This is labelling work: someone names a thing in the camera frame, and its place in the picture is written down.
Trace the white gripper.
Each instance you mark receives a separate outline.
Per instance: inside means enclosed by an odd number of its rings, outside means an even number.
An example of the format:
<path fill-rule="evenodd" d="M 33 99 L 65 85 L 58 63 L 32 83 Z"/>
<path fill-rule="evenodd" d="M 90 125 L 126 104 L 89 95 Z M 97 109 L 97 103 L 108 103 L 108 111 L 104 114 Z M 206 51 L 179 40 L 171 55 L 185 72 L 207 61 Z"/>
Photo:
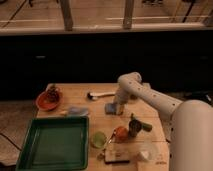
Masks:
<path fill-rule="evenodd" d="M 130 97 L 130 94 L 126 90 L 122 88 L 117 89 L 114 100 L 113 100 L 113 102 L 117 104 L 117 108 L 116 108 L 117 115 L 123 114 L 125 104 L 128 102 L 129 97 Z"/>

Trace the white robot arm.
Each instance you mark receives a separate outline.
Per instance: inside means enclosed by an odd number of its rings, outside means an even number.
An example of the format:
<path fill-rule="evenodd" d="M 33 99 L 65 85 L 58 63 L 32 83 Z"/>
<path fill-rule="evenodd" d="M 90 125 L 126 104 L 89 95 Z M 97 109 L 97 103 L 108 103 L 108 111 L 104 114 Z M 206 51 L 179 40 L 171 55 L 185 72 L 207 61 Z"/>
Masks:
<path fill-rule="evenodd" d="M 181 101 L 142 85 L 138 72 L 118 77 L 114 98 L 121 114 L 131 95 L 171 118 L 169 171 L 213 171 L 213 107 L 201 100 Z"/>

